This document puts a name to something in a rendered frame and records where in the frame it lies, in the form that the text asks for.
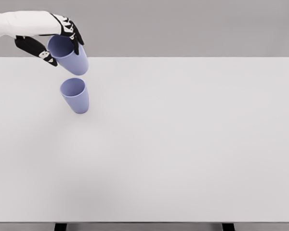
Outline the lavender blue plastic cup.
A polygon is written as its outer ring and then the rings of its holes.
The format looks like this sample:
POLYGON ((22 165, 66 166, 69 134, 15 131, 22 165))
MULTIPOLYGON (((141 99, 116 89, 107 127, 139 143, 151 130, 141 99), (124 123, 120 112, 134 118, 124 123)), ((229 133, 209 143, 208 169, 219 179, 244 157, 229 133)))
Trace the lavender blue plastic cup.
POLYGON ((75 54, 74 45, 68 37, 60 35, 50 37, 47 50, 59 65, 74 75, 84 75, 89 69, 88 58, 83 46, 79 43, 79 54, 75 54))
POLYGON ((83 114, 88 111, 89 94, 84 80, 75 77, 65 80, 60 86, 60 93, 75 113, 83 114))

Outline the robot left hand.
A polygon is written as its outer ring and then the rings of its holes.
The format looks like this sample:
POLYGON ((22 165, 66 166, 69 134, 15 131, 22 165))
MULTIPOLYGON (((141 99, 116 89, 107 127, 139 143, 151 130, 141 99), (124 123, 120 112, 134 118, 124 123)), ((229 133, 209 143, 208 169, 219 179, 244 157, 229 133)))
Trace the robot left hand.
POLYGON ((60 35, 69 38, 76 55, 79 55, 79 45, 84 45, 75 23, 62 15, 47 11, 19 11, 10 23, 16 47, 53 66, 58 66, 57 60, 34 36, 60 35))

